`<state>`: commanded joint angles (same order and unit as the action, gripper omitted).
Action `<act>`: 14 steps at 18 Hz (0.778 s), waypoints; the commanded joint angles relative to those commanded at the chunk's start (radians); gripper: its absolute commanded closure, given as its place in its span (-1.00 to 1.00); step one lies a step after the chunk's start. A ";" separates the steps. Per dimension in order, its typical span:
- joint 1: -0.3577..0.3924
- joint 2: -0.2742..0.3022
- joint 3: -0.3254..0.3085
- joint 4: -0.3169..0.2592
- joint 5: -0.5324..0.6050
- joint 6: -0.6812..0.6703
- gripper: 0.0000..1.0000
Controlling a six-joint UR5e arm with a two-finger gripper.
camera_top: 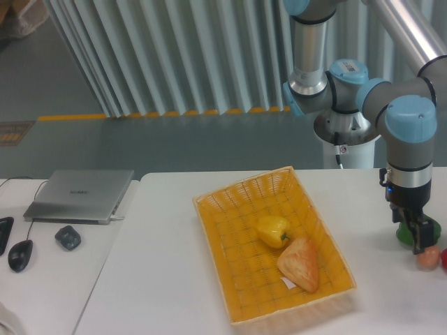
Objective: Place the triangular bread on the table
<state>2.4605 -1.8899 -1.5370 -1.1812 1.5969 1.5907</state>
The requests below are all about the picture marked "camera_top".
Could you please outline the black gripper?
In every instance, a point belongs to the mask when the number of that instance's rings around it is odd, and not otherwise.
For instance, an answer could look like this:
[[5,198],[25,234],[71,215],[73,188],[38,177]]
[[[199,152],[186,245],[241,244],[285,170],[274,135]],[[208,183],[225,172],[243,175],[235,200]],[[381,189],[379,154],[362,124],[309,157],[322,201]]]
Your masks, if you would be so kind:
[[413,237],[412,252],[414,255],[422,253],[425,248],[434,245],[434,224],[424,219],[421,210],[430,200],[431,169],[399,170],[397,168],[381,168],[379,170],[379,184],[385,188],[385,199],[393,204],[392,222],[403,222]]

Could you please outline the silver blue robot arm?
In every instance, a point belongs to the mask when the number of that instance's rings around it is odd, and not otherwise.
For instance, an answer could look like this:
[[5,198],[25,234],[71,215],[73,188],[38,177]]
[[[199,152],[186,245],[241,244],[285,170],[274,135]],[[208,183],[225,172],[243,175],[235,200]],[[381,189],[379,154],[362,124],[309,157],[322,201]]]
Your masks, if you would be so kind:
[[353,59],[323,67],[328,22],[336,1],[285,1],[295,27],[293,71],[284,95],[297,115],[318,112],[314,131],[336,156],[344,145],[382,137],[387,166],[379,172],[393,221],[411,233],[413,253],[437,243],[434,221],[424,215],[430,199],[437,112],[446,109],[446,44],[412,1],[369,1],[415,74],[393,84],[371,79]]

